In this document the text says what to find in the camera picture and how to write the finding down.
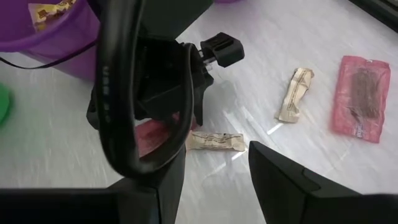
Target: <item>purple bucket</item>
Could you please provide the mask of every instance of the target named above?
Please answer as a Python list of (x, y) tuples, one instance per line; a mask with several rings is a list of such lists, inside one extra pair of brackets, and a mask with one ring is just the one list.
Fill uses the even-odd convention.
[[(100, 23), (86, 0), (76, 0), (65, 15), (45, 30), (35, 31), (28, 3), (58, 4), (60, 1), (7, 0), (2, 3), (0, 52), (20, 52), (42, 63), (50, 63), (94, 41)], [(95, 52), (96, 48), (92, 47), (55, 68), (78, 78), (94, 80)]]

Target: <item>pink wrapper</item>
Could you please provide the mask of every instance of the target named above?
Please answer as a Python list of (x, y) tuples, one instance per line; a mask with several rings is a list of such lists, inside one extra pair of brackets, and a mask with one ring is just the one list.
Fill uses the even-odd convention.
[(332, 130), (379, 143), (390, 76), (386, 62), (344, 56), (335, 93)]

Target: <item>black cable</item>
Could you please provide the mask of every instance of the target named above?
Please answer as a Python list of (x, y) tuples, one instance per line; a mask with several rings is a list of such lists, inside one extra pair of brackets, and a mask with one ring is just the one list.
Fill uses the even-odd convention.
[(139, 158), (134, 130), (135, 51), (144, 0), (108, 1), (103, 12), (96, 65), (96, 108), (99, 136), (113, 169), (125, 177), (153, 173), (182, 149), (193, 116), (190, 68), (192, 45), (185, 45), (183, 101), (176, 131), (152, 153)]
[(61, 64), (62, 62), (66, 62), (67, 60), (70, 60), (71, 58), (76, 57), (76, 56), (82, 54), (82, 53), (85, 52), (86, 50), (88, 50), (88, 49), (94, 47), (95, 44), (96, 44), (96, 40), (90, 42), (89, 44), (87, 44), (86, 46), (82, 47), (81, 49), (79, 49), (79, 50), (73, 52), (72, 54), (67, 55), (66, 57), (63, 57), (63, 58), (58, 59), (58, 60), (56, 60), (56, 61), (54, 61), (54, 62), (45, 64), (45, 65), (41, 65), (41, 66), (38, 66), (38, 67), (31, 67), (31, 68), (29, 68), (29, 67), (22, 67), (22, 66), (19, 66), (19, 65), (16, 65), (16, 64), (14, 64), (14, 63), (11, 63), (11, 62), (7, 61), (6, 59), (4, 59), (4, 58), (2, 58), (2, 57), (0, 57), (0, 62), (4, 62), (4, 63), (6, 63), (6, 64), (8, 64), (8, 65), (10, 65), (10, 66), (16, 67), (16, 68), (27, 69), (27, 70), (40, 69), (40, 68), (50, 68), (50, 67), (54, 67), (54, 66), (56, 66), (56, 65), (59, 65), (59, 64)]

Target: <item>white table surface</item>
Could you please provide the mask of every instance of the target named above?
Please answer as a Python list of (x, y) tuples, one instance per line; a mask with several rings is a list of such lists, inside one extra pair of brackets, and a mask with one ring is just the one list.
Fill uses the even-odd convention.
[[(212, 6), (179, 38), (199, 44), (218, 32), (241, 40), (246, 58), (213, 65), (203, 131), (243, 133), (363, 194), (398, 194), (398, 34), (345, 0), (245, 0)], [(333, 134), (328, 124), (343, 55), (391, 66), (380, 144)], [(5, 55), (23, 65), (37, 62)], [(313, 69), (297, 124), (274, 119), (292, 72)], [(86, 121), (92, 84), (54, 69), (0, 64), (13, 91), (0, 126), (0, 187), (106, 187), (121, 177)], [(248, 154), (190, 151), (177, 223), (265, 223), (251, 183)]]

